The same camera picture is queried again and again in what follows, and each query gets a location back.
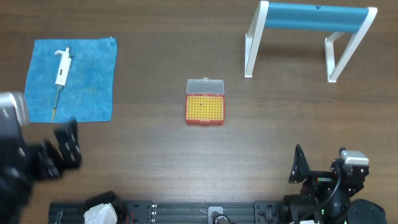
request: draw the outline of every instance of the yellow pipette tip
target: yellow pipette tip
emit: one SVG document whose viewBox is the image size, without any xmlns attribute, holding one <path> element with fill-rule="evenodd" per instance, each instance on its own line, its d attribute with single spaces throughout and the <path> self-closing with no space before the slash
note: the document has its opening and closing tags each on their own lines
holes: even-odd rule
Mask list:
<svg viewBox="0 0 398 224">
<path fill-rule="evenodd" d="M 54 108 L 54 109 L 52 110 L 51 123 L 54 122 L 54 117 L 55 117 L 55 111 L 56 111 L 56 110 L 57 110 L 56 108 Z"/>
</svg>

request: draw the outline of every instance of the blue panel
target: blue panel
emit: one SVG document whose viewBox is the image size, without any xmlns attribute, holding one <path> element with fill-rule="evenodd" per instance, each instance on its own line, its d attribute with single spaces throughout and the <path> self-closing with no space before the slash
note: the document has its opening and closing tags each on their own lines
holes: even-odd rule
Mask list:
<svg viewBox="0 0 398 224">
<path fill-rule="evenodd" d="M 354 33 L 368 12 L 367 8 L 270 2 L 266 27 Z"/>
</svg>

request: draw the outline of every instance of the pipette tip box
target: pipette tip box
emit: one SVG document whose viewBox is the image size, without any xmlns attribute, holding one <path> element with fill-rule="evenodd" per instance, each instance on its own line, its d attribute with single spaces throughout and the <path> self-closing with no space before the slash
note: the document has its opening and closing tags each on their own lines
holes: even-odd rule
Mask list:
<svg viewBox="0 0 398 224">
<path fill-rule="evenodd" d="M 189 79 L 185 103 L 187 124 L 223 125 L 224 119 L 224 80 Z"/>
</svg>

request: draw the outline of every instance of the blue and white rack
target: blue and white rack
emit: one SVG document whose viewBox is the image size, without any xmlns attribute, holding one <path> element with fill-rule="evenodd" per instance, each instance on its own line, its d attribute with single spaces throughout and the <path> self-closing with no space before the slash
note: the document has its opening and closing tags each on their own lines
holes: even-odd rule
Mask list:
<svg viewBox="0 0 398 224">
<path fill-rule="evenodd" d="M 244 76 L 251 78 L 264 28 L 303 29 L 333 32 L 325 39 L 326 70 L 329 83 L 335 83 L 355 49 L 367 33 L 377 8 L 314 6 L 261 1 L 246 33 Z M 335 65 L 333 43 L 345 33 L 351 39 Z"/>
</svg>

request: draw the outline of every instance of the white bracket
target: white bracket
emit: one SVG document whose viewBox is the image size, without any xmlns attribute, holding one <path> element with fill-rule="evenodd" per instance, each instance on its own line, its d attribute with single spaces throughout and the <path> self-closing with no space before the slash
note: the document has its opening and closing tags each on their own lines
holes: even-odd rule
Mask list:
<svg viewBox="0 0 398 224">
<path fill-rule="evenodd" d="M 266 18 L 268 13 L 268 1 L 260 1 L 254 17 L 250 23 L 248 32 L 246 33 L 246 45 L 244 52 L 244 76 L 252 78 L 254 63 L 256 62 L 257 52 L 259 50 L 262 32 L 265 28 Z M 335 65 L 335 54 L 333 51 L 333 43 L 336 39 L 341 37 L 343 32 L 334 32 L 331 36 L 325 39 L 325 53 L 326 53 L 326 70 L 328 83 L 335 83 L 341 71 L 344 69 L 348 60 L 351 58 L 355 49 L 361 42 L 362 38 L 367 33 L 376 14 L 377 8 L 369 7 L 369 13 L 364 22 L 359 28 L 358 32 L 353 34 L 346 50 L 340 58 L 340 61 Z"/>
</svg>

